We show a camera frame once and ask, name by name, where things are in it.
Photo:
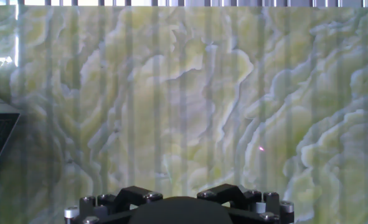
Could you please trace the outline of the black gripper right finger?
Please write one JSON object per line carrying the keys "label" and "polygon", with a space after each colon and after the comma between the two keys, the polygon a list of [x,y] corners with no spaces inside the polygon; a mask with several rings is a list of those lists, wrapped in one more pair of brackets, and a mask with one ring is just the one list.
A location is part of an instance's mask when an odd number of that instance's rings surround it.
{"label": "black gripper right finger", "polygon": [[281,200],[276,192],[222,184],[203,190],[197,198],[224,208],[233,224],[294,224],[293,202]]}

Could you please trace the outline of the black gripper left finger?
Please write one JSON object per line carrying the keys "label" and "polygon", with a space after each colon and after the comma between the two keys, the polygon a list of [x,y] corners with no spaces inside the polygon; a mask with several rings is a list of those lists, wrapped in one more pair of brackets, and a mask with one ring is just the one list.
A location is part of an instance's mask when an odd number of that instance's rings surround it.
{"label": "black gripper left finger", "polygon": [[64,210],[65,224],[128,223],[133,216],[131,205],[137,207],[163,199],[163,194],[141,187],[122,188],[118,194],[86,196],[77,206]]}

